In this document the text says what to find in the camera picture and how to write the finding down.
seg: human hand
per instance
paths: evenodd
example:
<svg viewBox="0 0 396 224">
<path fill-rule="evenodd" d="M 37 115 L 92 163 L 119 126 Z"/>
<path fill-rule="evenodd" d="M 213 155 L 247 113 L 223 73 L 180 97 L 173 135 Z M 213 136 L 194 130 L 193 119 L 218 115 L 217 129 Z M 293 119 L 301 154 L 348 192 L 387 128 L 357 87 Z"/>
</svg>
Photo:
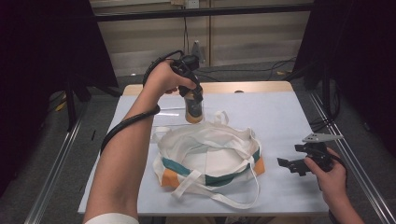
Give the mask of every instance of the human hand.
<svg viewBox="0 0 396 224">
<path fill-rule="evenodd" d="M 176 74 L 170 67 L 172 60 L 159 63 L 148 76 L 145 88 L 155 90 L 160 96 L 177 91 L 177 86 L 195 89 L 196 84 L 186 77 Z"/>
<path fill-rule="evenodd" d="M 327 150 L 334 156 L 340 157 L 332 149 L 327 148 Z M 332 160 L 333 168 L 326 173 L 310 158 L 306 157 L 304 162 L 311 172 L 317 176 L 323 192 L 323 199 L 327 205 L 334 206 L 348 200 L 346 187 L 347 171 L 341 163 Z"/>
</svg>

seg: black cable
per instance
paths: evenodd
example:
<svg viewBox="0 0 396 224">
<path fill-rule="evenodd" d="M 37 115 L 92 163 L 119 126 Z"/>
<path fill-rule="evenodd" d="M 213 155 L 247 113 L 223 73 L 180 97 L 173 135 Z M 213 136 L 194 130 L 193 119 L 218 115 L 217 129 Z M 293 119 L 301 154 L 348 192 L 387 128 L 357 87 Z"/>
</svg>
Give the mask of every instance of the black cable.
<svg viewBox="0 0 396 224">
<path fill-rule="evenodd" d="M 110 132 L 108 132 L 108 134 L 106 135 L 105 139 L 102 142 L 102 146 L 100 149 L 100 154 L 102 154 L 103 150 L 105 149 L 107 143 L 110 141 L 111 138 L 114 137 L 114 135 L 116 135 L 117 133 L 119 133 L 121 130 L 123 130 L 124 128 L 128 127 L 129 125 L 138 122 L 141 119 L 145 119 L 148 118 L 152 115 L 156 115 L 158 113 L 160 113 L 161 109 L 158 105 L 155 106 L 154 109 L 148 111 L 148 112 L 144 112 L 138 115 L 135 115 L 133 117 L 130 117 L 128 119 L 123 120 L 122 122 L 120 122 L 118 125 L 116 125 L 116 127 L 114 127 Z"/>
<path fill-rule="evenodd" d="M 309 125 L 313 129 L 313 131 L 312 131 L 313 133 L 320 131 L 321 129 L 323 129 L 324 127 L 329 125 L 330 123 L 334 122 L 335 119 L 338 117 L 338 115 L 340 113 L 340 108 L 341 108 L 341 93 L 340 93 L 340 89 L 339 89 L 338 85 L 335 86 L 335 93 L 333 96 L 333 104 L 335 106 L 335 111 L 334 111 L 334 113 L 329 115 L 329 118 L 321 120 L 321 121 L 315 121 L 317 119 L 321 119 L 321 118 L 317 118 L 317 119 L 314 119 L 313 121 L 309 122 Z"/>
<path fill-rule="evenodd" d="M 198 76 L 198 77 L 207 77 L 207 78 L 210 78 L 210 79 L 212 79 L 212 80 L 214 80 L 214 81 L 217 81 L 217 82 L 221 82 L 220 80 L 218 80 L 218 79 L 216 79 L 216 78 L 214 78 L 214 77 L 210 77 L 210 76 L 205 76 L 205 75 L 202 75 L 202 74 L 196 74 L 196 73 L 194 73 L 196 76 Z"/>
<path fill-rule="evenodd" d="M 184 52 L 183 52 L 183 51 L 181 51 L 181 50 L 176 50 L 176 51 L 173 51 L 173 52 L 170 52 L 170 53 L 166 54 L 165 56 L 162 56 L 162 57 L 158 58 L 155 62 L 153 62 L 153 63 L 148 67 L 148 69 L 146 70 L 145 75 L 143 75 L 143 86 L 146 85 L 146 82 L 147 82 L 147 80 L 148 80 L 148 78 L 149 78 L 149 75 L 151 74 L 152 70 L 154 70 L 154 68 L 155 68 L 159 63 L 165 61 L 168 57 L 170 57 L 170 56 L 172 56 L 172 55 L 174 55 L 174 54 L 177 54 L 177 53 L 180 54 L 180 56 L 183 56 L 183 55 L 184 55 Z"/>
<path fill-rule="evenodd" d="M 274 69 L 276 69 L 276 68 L 278 68 L 278 67 L 281 67 L 281 66 L 283 66 L 283 65 L 285 65 L 285 62 L 294 62 L 294 59 L 295 59 L 295 57 L 293 57 L 293 58 L 291 58 L 291 59 L 289 59 L 289 60 L 286 60 L 286 61 L 280 61 L 280 62 L 277 62 L 276 64 L 278 64 L 278 63 L 283 63 L 283 64 L 281 64 L 281 65 L 279 65 L 279 66 L 275 66 L 275 65 L 273 65 L 271 68 L 265 68 L 265 69 L 218 69 L 218 70 L 210 70 L 210 71 L 203 71 L 203 70 L 199 70 L 199 69 L 197 69 L 197 70 L 195 70 L 196 72 L 200 72 L 200 73 L 216 73 L 216 72 L 267 72 L 267 71 L 272 71 L 272 70 L 274 70 Z"/>
<path fill-rule="evenodd" d="M 270 76 L 265 81 L 269 81 L 271 79 L 275 68 L 281 67 L 281 66 L 285 65 L 286 63 L 293 63 L 293 62 L 295 62 L 295 58 L 296 57 L 293 57 L 293 58 L 291 58 L 289 60 L 286 60 L 286 61 L 280 61 L 280 62 L 274 63 L 274 65 L 271 67 Z"/>
<path fill-rule="evenodd" d="M 335 218 L 335 216 L 331 210 L 329 210 L 329 219 L 332 222 L 332 224 L 339 224 L 339 222 L 337 221 L 337 218 Z"/>
<path fill-rule="evenodd" d="M 184 17 L 184 52 L 186 52 L 186 38 L 187 38 L 187 54 L 190 54 L 189 32 L 187 31 L 187 19 Z"/>
</svg>

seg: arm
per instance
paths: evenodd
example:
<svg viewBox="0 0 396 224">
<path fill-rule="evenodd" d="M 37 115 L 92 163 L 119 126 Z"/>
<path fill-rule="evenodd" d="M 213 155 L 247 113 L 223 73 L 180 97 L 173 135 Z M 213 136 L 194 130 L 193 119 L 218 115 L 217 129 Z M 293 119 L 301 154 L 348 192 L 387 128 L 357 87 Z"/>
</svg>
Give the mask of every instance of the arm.
<svg viewBox="0 0 396 224">
<path fill-rule="evenodd" d="M 339 157 L 333 150 L 328 148 L 328 151 Z M 320 188 L 323 191 L 323 199 L 329 205 L 335 218 L 340 223 L 364 223 L 347 197 L 347 175 L 344 166 L 338 161 L 332 161 L 334 167 L 326 173 L 310 158 L 305 158 L 304 161 L 312 173 L 317 176 Z"/>
<path fill-rule="evenodd" d="M 164 93 L 176 91 L 178 85 L 195 88 L 191 80 L 172 71 L 169 61 L 160 63 L 124 119 L 150 111 Z M 137 196 L 146 167 L 152 121 L 153 117 L 149 117 L 133 123 L 108 142 L 96 167 L 84 223 L 105 213 L 137 219 Z"/>
</svg>

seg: table surface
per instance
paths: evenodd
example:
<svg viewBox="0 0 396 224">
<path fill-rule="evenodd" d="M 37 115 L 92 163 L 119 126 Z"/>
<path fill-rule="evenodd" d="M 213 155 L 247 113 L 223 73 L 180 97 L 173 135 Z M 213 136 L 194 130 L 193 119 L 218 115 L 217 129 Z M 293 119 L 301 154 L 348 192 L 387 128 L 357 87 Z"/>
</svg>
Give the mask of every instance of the table surface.
<svg viewBox="0 0 396 224">
<path fill-rule="evenodd" d="M 204 93 L 232 93 L 243 92 L 267 92 L 267 91 L 293 91 L 287 81 L 254 81 L 254 82 L 205 82 L 201 83 Z M 137 95 L 142 91 L 140 84 L 129 85 L 122 95 Z"/>
<path fill-rule="evenodd" d="M 152 163 L 158 154 L 158 148 L 155 144 L 150 144 L 148 163 L 142 180 L 143 188 L 139 193 L 139 215 L 326 215 L 328 208 L 321 198 L 315 176 L 307 174 L 307 176 L 299 177 L 297 174 L 291 174 L 287 168 L 277 165 L 277 157 L 289 160 L 303 158 L 304 154 L 295 152 L 294 145 L 302 144 L 301 140 L 311 133 L 304 112 L 289 82 L 202 83 L 202 86 L 205 115 L 219 108 L 224 109 L 229 113 L 230 126 L 236 129 L 244 129 L 248 126 L 258 138 L 260 137 L 266 172 L 258 177 L 262 187 L 259 200 L 252 208 L 241 210 L 217 203 L 201 195 L 186 194 L 181 200 L 173 198 L 172 189 L 161 188 L 156 175 L 152 172 Z M 125 88 L 110 128 L 124 116 L 125 110 L 133 103 L 141 89 L 142 85 L 130 85 Z M 230 94 L 236 91 L 245 93 Z M 179 96 L 164 96 L 159 105 L 169 102 L 179 104 L 176 107 L 184 107 L 184 102 L 179 99 Z M 261 118 L 261 113 L 265 114 L 267 119 Z M 248 201 L 255 191 L 255 185 L 249 183 L 236 184 L 221 193 L 231 195 L 237 201 Z M 84 200 L 81 204 L 79 212 L 84 212 Z"/>
</svg>

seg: white bag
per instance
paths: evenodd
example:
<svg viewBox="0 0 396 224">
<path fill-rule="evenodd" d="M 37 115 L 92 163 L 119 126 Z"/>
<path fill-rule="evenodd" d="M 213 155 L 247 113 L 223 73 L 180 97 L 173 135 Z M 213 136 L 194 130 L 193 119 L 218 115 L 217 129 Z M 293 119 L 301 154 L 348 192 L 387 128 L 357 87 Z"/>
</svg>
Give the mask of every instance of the white bag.
<svg viewBox="0 0 396 224">
<path fill-rule="evenodd" d="M 153 167 L 161 186 L 175 188 L 172 194 L 177 198 L 184 192 L 191 192 L 207 195 L 235 208 L 251 207 L 260 193 L 256 175 L 265 171 L 262 147 L 251 129 L 237 131 L 227 123 L 226 117 L 226 122 L 206 121 L 188 125 L 169 130 L 161 140 L 157 140 L 160 152 Z M 213 192 L 251 178 L 257 185 L 253 202 L 238 203 Z"/>
</svg>

